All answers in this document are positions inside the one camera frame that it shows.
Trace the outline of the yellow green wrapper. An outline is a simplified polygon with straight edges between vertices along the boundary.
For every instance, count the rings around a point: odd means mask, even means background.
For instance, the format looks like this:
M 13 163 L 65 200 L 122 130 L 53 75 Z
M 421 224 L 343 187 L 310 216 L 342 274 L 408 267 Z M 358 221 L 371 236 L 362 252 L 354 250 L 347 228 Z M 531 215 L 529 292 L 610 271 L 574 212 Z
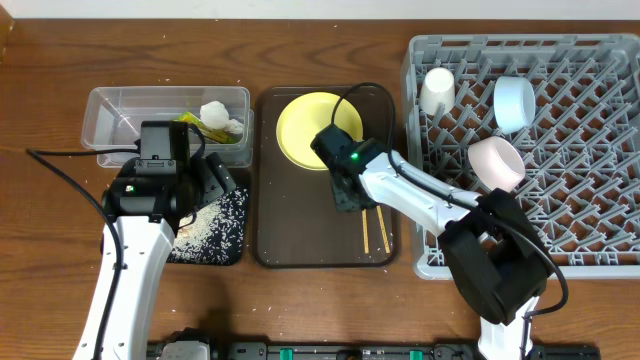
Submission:
M 207 127 L 197 116 L 191 112 L 185 112 L 175 118 L 175 121 L 193 124 L 208 139 L 220 144 L 235 144 L 238 140 L 224 130 Z

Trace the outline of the yellow-green plate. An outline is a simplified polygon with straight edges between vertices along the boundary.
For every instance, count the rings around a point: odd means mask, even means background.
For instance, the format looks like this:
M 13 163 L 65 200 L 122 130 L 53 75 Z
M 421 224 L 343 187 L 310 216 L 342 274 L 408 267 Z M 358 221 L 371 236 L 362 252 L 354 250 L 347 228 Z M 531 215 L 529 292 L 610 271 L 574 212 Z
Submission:
M 276 125 L 278 145 L 293 164 L 312 171 L 324 171 L 326 165 L 311 148 L 315 136 L 331 123 L 339 96 L 312 92 L 291 101 L 281 112 Z

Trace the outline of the white tissue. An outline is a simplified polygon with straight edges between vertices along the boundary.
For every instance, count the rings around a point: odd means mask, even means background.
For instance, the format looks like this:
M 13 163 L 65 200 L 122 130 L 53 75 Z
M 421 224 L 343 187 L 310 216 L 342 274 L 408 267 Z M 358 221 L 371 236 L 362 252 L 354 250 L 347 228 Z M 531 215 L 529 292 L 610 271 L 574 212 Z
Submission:
M 200 120 L 209 129 L 222 130 L 239 135 L 244 131 L 244 124 L 232 119 L 226 107 L 219 101 L 212 101 L 200 108 Z

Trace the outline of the white cup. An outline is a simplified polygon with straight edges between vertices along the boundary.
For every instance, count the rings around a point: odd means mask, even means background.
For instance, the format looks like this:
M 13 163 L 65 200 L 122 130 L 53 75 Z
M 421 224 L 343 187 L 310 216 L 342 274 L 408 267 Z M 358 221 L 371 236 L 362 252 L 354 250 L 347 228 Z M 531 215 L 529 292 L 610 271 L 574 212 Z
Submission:
M 449 112 L 455 104 L 455 78 L 451 71 L 437 67 L 429 70 L 419 94 L 419 107 L 427 115 L 436 115 L 440 108 Z

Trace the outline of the white bowl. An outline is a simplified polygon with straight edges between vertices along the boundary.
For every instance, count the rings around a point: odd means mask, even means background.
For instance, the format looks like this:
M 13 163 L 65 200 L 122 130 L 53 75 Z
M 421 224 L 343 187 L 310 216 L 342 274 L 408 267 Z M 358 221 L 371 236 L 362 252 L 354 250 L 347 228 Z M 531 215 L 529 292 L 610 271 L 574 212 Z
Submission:
M 471 168 L 490 190 L 513 191 L 524 179 L 525 165 L 517 150 L 505 139 L 492 136 L 468 149 Z

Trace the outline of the light blue bowl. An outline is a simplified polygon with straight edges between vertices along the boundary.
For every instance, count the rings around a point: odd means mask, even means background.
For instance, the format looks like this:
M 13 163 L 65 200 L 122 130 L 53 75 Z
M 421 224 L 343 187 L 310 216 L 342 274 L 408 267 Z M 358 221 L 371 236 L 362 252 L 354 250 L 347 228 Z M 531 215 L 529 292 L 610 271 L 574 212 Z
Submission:
M 522 77 L 501 76 L 493 93 L 494 116 L 505 135 L 529 127 L 536 111 L 532 84 Z

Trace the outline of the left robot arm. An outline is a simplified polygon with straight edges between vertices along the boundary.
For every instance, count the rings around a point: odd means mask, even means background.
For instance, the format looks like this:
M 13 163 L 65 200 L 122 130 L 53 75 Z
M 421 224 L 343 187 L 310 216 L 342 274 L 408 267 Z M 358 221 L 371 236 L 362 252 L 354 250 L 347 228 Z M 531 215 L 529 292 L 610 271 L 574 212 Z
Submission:
M 220 157 L 133 158 L 104 192 L 100 272 L 77 359 L 143 359 L 159 282 L 183 219 L 236 187 Z

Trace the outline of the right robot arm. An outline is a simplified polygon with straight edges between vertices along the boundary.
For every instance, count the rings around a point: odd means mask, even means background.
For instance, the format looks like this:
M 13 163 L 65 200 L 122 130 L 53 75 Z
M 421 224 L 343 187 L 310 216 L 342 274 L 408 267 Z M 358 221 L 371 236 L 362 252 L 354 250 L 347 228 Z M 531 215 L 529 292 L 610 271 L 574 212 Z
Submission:
M 554 264 L 514 197 L 452 187 L 377 140 L 315 141 L 314 152 L 337 187 L 387 205 L 437 238 L 455 285 L 482 321 L 486 359 L 525 359 L 531 319 Z

